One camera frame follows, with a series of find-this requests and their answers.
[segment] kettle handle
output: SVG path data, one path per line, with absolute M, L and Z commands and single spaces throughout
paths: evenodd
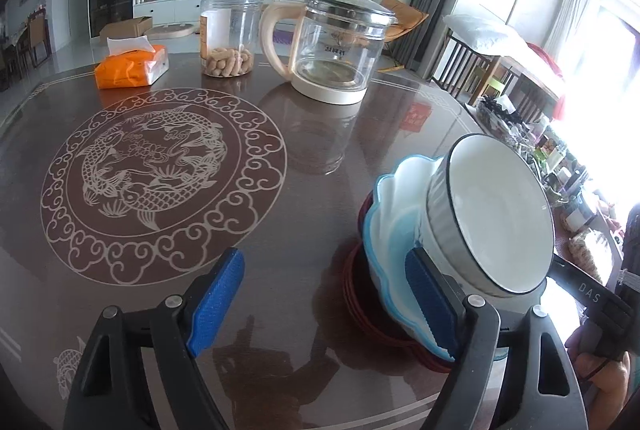
M 276 54 L 273 46 L 273 30 L 276 22 L 282 19 L 299 19 L 305 10 L 304 4 L 274 3 L 267 6 L 260 19 L 260 46 L 269 64 L 287 81 L 291 80 L 291 71 Z

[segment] zip tie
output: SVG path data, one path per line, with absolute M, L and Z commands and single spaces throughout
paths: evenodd
M 618 272 L 618 283 L 629 286 L 634 291 L 640 293 L 640 277 L 631 273 L 627 269 L 621 269 Z

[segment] glossy round table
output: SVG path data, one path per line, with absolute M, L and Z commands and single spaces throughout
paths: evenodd
M 257 62 L 219 80 L 197 54 L 172 54 L 151 88 L 103 91 L 79 68 L 5 127 L 0 362 L 51 428 L 101 310 L 182 293 L 229 245 L 244 280 L 198 366 L 231 428 L 415 429 L 433 405 L 446 375 L 368 339 L 340 274 L 377 176 L 478 126 L 442 90 L 394 74 L 376 74 L 361 104 L 331 106 Z M 158 418 L 175 428 L 144 357 Z

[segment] screw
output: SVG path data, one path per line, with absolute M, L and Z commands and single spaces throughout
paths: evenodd
M 180 307 L 182 305 L 182 297 L 180 295 L 171 295 L 166 298 L 164 301 L 164 305 L 167 307 L 174 309 L 176 307 Z
M 113 318 L 116 314 L 118 314 L 118 308 L 114 305 L 105 307 L 102 310 L 102 316 L 104 316 L 105 318 Z
M 546 316 L 546 311 L 542 309 L 542 305 L 535 304 L 532 309 L 533 314 L 539 318 L 544 318 Z
M 480 295 L 469 295 L 469 298 L 466 299 L 473 307 L 482 307 L 484 305 L 484 298 Z

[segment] plastic jar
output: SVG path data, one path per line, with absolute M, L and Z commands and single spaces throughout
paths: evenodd
M 201 0 L 202 72 L 229 78 L 254 68 L 262 0 Z

